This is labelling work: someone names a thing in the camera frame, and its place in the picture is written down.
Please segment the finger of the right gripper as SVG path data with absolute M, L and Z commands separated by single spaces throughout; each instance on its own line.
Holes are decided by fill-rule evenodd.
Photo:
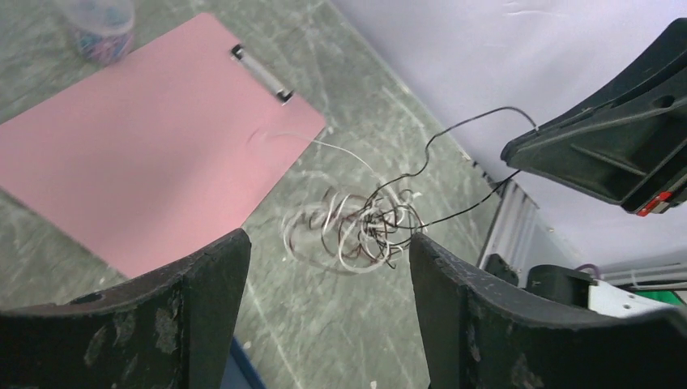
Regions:
M 593 95 L 509 141 L 501 159 L 637 216 L 684 203 L 686 20 Z

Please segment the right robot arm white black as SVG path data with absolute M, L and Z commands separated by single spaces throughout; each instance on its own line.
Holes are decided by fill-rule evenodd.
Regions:
M 622 72 L 572 109 L 511 140 L 501 159 L 617 206 L 664 214 L 686 202 L 686 20 L 672 21 Z M 670 281 L 657 270 L 603 273 L 538 264 L 524 276 L 536 296 L 624 318 L 683 308 L 686 269 Z

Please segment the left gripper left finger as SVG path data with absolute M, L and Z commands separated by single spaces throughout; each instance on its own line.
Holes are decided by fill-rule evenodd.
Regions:
M 3 310 L 2 387 L 219 387 L 250 253 L 248 234 L 236 229 L 66 304 Z

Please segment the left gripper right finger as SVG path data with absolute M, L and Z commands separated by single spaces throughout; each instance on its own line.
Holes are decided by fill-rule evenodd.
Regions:
M 613 318 L 565 306 L 459 259 L 424 234 L 409 250 L 432 388 L 683 388 L 686 312 Z

